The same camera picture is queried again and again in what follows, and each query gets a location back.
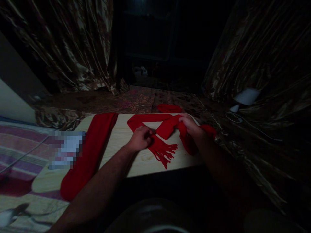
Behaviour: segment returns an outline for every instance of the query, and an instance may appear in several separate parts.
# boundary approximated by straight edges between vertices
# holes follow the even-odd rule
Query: lamp
[[[238,112],[240,104],[244,104],[248,106],[252,105],[254,101],[256,100],[256,98],[259,96],[259,94],[260,94],[260,91],[257,89],[249,88],[249,87],[246,88],[245,90],[240,92],[236,97],[233,98],[239,104],[230,108],[230,111]]]

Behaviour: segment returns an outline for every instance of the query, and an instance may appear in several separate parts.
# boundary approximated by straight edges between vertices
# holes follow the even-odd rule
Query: red scarf
[[[103,154],[104,144],[117,122],[117,113],[104,113],[94,116],[85,136],[83,152],[77,158],[76,164],[68,171],[61,183],[61,196],[72,201],[87,184],[96,171]]]
[[[134,132],[138,127],[145,126],[143,122],[163,121],[155,132],[164,140],[167,140],[172,134],[174,128],[178,128],[180,131],[179,137],[184,148],[190,155],[195,155],[198,152],[198,148],[196,147],[191,135],[187,134],[187,128],[184,123],[178,122],[180,117],[182,116],[172,116],[170,114],[136,114],[128,120],[127,124]],[[204,129],[210,137],[215,139],[216,131],[213,127],[209,125],[202,125],[200,127]],[[153,139],[153,143],[148,147],[148,149],[154,154],[157,160],[162,162],[165,169],[167,169],[167,163],[170,163],[170,160],[173,158],[172,154],[175,154],[174,151],[177,149],[177,144],[168,145],[155,134],[152,134],[151,137]]]
[[[177,105],[159,104],[157,106],[161,113],[181,113],[182,109]]]

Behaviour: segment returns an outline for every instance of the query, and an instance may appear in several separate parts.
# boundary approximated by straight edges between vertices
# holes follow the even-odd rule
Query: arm
[[[48,232],[67,232],[97,217],[124,178],[133,155],[149,146],[149,134],[149,127],[137,128],[130,141],[93,176]]]
[[[249,178],[244,168],[227,151],[218,146],[191,116],[181,113],[179,121],[184,122],[218,186],[227,196],[238,218],[243,222],[253,209],[271,207],[260,189]]]

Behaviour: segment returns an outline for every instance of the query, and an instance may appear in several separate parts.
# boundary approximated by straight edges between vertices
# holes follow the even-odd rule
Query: left hand
[[[126,144],[126,147],[134,153],[147,148],[151,143],[151,134],[152,130],[149,127],[138,127],[132,135],[130,141]]]

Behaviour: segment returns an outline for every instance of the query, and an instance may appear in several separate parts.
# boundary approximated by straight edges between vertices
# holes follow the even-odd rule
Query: hand
[[[132,135],[130,141],[126,144],[129,150],[138,152],[147,148],[151,143],[152,130],[147,126],[138,127]]]
[[[182,117],[180,117],[178,119],[179,122],[183,122],[184,125],[187,128],[187,133],[190,134],[192,137],[199,137],[204,135],[204,130],[201,129],[193,120],[193,118],[191,116],[189,116],[188,114],[185,113],[179,113],[180,115],[182,115]]]

